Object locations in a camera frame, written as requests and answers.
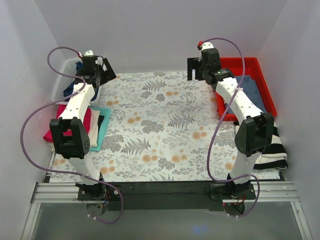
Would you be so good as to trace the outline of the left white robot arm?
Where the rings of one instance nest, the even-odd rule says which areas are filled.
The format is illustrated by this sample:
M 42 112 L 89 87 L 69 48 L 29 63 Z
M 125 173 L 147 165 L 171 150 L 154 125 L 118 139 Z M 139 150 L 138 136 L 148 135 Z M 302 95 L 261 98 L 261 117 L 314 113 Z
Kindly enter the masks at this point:
M 90 198 L 105 199 L 103 175 L 89 160 L 91 142 L 84 124 L 85 115 L 93 98 L 98 98 L 101 86 L 116 78 L 108 60 L 89 50 L 79 54 L 83 66 L 76 71 L 69 101 L 58 118 L 52 119 L 49 128 L 55 152 L 67 159 L 82 176 L 76 186 Z

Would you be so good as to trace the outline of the navy blue mickey t-shirt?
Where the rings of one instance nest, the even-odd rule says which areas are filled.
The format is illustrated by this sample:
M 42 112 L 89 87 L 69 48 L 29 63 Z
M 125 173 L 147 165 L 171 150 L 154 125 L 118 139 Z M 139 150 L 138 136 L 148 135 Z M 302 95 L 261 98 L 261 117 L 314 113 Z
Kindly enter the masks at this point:
M 76 71 L 79 71 L 81 70 L 83 67 L 84 67 L 84 64 L 80 61 L 77 61 L 75 63 L 75 66 L 76 66 Z M 64 97 L 67 97 L 69 95 L 71 95 L 73 93 L 73 90 L 74 90 L 74 85 L 76 84 L 76 80 L 74 80 L 64 91 L 63 91 L 63 96 Z M 94 97 L 91 99 L 91 101 L 95 101 L 98 97 L 98 93 L 99 93 L 99 90 L 95 93 Z

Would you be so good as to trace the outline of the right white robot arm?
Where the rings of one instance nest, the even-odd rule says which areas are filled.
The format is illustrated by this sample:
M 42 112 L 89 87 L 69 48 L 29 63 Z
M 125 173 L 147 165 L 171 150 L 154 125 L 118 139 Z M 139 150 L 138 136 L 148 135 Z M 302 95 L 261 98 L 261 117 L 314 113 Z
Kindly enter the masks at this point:
M 235 114 L 239 129 L 234 142 L 237 156 L 226 180 L 210 185 L 213 199 L 236 199 L 251 188 L 254 165 L 272 142 L 274 116 L 258 108 L 239 86 L 235 75 L 222 68 L 219 51 L 210 43 L 202 43 L 200 57 L 187 59 L 187 79 L 204 80 L 227 103 Z

